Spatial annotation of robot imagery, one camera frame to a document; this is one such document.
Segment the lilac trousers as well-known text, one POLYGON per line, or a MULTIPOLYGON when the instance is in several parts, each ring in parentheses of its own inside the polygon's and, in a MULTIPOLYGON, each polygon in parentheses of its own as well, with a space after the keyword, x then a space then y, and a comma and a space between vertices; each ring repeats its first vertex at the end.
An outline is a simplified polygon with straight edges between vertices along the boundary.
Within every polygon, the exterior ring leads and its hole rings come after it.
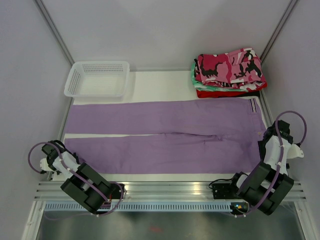
POLYGON ((103 174, 231 174, 260 161, 255 99, 73 105, 64 144, 103 174))

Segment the pink camouflage trousers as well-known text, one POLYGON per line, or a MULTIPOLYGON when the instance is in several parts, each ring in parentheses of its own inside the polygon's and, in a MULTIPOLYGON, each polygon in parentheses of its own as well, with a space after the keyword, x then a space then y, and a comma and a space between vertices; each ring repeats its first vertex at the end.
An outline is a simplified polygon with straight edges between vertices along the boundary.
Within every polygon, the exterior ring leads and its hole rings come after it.
POLYGON ((261 60, 251 47, 221 54, 200 54, 194 63, 195 79, 205 86, 249 91, 267 83, 261 60))

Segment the white plastic basket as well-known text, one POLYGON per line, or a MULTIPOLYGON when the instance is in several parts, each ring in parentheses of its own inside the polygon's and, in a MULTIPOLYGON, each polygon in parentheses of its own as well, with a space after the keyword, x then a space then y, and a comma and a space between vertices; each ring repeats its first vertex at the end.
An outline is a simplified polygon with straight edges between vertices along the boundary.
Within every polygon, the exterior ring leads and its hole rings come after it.
POLYGON ((68 74, 64 95, 75 100, 120 99, 129 82, 126 61, 78 61, 68 74))

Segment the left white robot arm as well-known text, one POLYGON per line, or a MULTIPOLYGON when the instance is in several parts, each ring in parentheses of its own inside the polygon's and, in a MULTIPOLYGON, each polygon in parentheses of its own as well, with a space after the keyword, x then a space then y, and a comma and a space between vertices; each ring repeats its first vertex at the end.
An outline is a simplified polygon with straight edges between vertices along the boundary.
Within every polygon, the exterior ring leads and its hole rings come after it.
POLYGON ((44 144, 41 151, 46 158, 40 161, 41 167, 62 174, 65 182, 61 189, 91 214, 97 215, 102 205, 109 201, 114 188, 87 163, 80 163, 76 153, 65 145, 52 140, 44 144))

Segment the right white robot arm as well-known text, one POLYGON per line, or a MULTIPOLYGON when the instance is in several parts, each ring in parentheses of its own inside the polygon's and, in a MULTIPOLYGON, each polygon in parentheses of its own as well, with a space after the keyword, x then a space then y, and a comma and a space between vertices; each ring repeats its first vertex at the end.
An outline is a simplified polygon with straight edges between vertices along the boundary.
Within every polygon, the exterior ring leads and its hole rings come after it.
POLYGON ((279 120, 258 142, 260 162, 250 174, 236 173, 228 185, 233 198, 241 198, 265 215, 271 215, 294 185, 288 176, 287 156, 293 145, 290 124, 279 120))

